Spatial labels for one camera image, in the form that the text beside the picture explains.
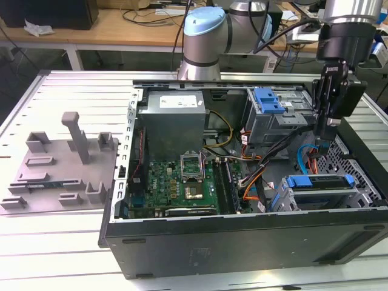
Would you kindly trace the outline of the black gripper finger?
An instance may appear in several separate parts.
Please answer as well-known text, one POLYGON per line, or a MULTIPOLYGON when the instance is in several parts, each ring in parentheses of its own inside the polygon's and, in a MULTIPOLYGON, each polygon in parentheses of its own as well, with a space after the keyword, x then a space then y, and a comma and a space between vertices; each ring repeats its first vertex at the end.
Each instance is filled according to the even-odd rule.
POLYGON ((313 108, 316 116, 313 132, 321 140, 334 140, 336 128, 341 124, 341 119, 329 116, 332 93, 331 78, 320 78, 313 81, 313 108))

